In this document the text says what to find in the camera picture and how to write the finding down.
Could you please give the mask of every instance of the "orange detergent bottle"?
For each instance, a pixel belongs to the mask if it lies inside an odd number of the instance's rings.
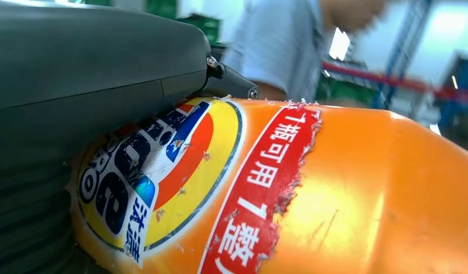
[[[468,273],[468,152],[392,112],[194,98],[73,163],[112,273]]]

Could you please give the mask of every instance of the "product label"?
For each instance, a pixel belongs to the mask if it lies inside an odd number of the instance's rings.
[[[291,105],[264,128],[224,200],[201,273],[257,273],[278,239],[273,214],[286,210],[318,124],[317,112]]]
[[[78,173],[84,221],[140,268],[147,253],[195,222],[235,160],[242,114],[235,103],[212,101],[194,99],[108,134],[84,156]]]

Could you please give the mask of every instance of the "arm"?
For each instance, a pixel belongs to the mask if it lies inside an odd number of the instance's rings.
[[[303,18],[287,0],[262,1],[250,14],[241,73],[259,86],[260,99],[287,100]]]
[[[271,86],[263,82],[254,82],[258,86],[259,99],[286,101],[288,100],[287,94],[280,88]]]

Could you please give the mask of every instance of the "person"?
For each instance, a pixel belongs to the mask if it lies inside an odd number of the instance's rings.
[[[364,29],[386,0],[260,0],[248,9],[223,62],[256,83],[259,98],[314,101],[323,33]]]

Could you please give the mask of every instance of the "peeling label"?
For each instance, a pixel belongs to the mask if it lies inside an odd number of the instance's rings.
[[[256,273],[271,255],[278,240],[273,214],[286,211],[319,122],[316,111],[291,104],[268,123],[224,200],[199,272]]]

